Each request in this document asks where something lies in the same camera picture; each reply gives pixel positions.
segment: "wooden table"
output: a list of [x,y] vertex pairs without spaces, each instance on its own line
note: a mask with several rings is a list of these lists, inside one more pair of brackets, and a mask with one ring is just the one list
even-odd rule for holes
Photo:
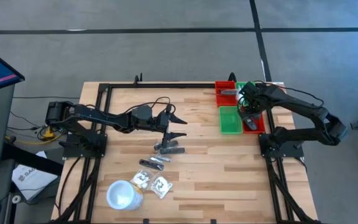
[[[86,82],[80,103],[93,105],[98,85],[98,82]],[[170,125],[170,131],[187,133],[177,138],[186,153],[172,155],[173,162],[165,163],[162,172],[173,183],[172,191],[162,200],[153,192],[145,192],[143,205],[135,211],[110,208],[106,201],[108,187],[116,180],[131,180],[140,168],[139,159],[147,159],[154,153],[153,145],[161,141],[162,134],[147,131],[122,134],[107,127],[108,146],[101,160],[92,223],[142,223],[144,218],[149,218],[150,223],[209,223],[210,219],[217,219],[218,223],[275,223],[266,163],[260,155],[257,135],[220,133],[214,89],[116,88],[112,91],[109,112],[122,113],[133,105],[155,101],[160,96],[170,97],[177,107],[176,116],[188,122]],[[156,105],[154,116],[161,110],[163,105]],[[290,111],[276,107],[272,112],[277,126],[294,128]],[[264,120],[269,131],[265,113]],[[82,125],[91,126],[89,122]],[[74,160],[65,161],[62,180]],[[83,161],[77,163],[68,178],[62,211],[77,194]],[[290,193],[306,214],[317,219],[305,168],[290,158],[284,159],[284,166]],[[282,215],[286,218],[281,193],[279,197]],[[87,203],[88,195],[85,195],[82,219]],[[52,218],[57,217],[54,208]]]

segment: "red container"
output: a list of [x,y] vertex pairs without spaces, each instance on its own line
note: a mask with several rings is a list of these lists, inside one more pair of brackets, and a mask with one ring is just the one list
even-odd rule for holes
[[259,119],[255,119],[252,118],[254,120],[254,123],[256,124],[256,126],[258,127],[258,129],[256,131],[252,131],[248,128],[248,126],[246,125],[246,123],[244,121],[242,121],[242,130],[243,133],[245,134],[262,134],[265,132],[265,123],[264,123],[264,117],[261,114]]
[[216,104],[218,106],[237,106],[237,100],[235,95],[222,95],[221,90],[235,90],[236,84],[234,81],[216,81],[215,82],[215,94]]

